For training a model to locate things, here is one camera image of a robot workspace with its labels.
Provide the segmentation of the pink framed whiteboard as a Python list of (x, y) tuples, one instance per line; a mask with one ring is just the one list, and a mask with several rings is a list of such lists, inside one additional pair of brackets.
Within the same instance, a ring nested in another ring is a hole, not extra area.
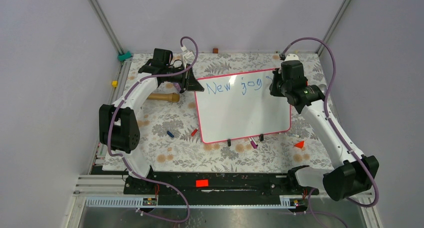
[(270, 94), (272, 69), (199, 78), (196, 91), (200, 139), (205, 144), (287, 132), (292, 108)]

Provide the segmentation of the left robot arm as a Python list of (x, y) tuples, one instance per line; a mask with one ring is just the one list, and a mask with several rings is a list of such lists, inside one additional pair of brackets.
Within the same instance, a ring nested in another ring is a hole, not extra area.
[(139, 68), (135, 83), (112, 104), (99, 108), (100, 142), (107, 146), (110, 157), (123, 161), (128, 174), (137, 178), (136, 187), (144, 194), (154, 190), (155, 180), (148, 175), (151, 165), (141, 160), (138, 147), (141, 134), (136, 116), (142, 104), (162, 83), (176, 83), (181, 92), (204, 91), (192, 71), (197, 55), (185, 46), (181, 49), (178, 59), (181, 64), (176, 66), (172, 51), (155, 48), (152, 58)]

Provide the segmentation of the blue marker cap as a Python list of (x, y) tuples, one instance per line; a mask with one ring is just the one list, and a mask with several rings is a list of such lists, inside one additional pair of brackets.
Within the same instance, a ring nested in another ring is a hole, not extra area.
[(166, 132), (171, 138), (174, 138), (175, 136), (168, 130), (167, 132)]

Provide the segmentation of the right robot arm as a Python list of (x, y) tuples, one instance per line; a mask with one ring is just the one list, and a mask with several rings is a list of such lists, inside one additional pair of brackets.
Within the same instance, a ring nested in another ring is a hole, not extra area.
[(293, 194), (305, 188), (324, 190), (340, 201), (368, 191), (376, 184), (379, 162), (366, 156), (343, 131), (330, 112), (325, 95), (317, 85), (309, 85), (299, 60), (286, 60), (272, 71), (270, 94), (284, 97), (313, 128), (326, 149), (333, 170), (301, 165), (287, 173), (287, 189)]

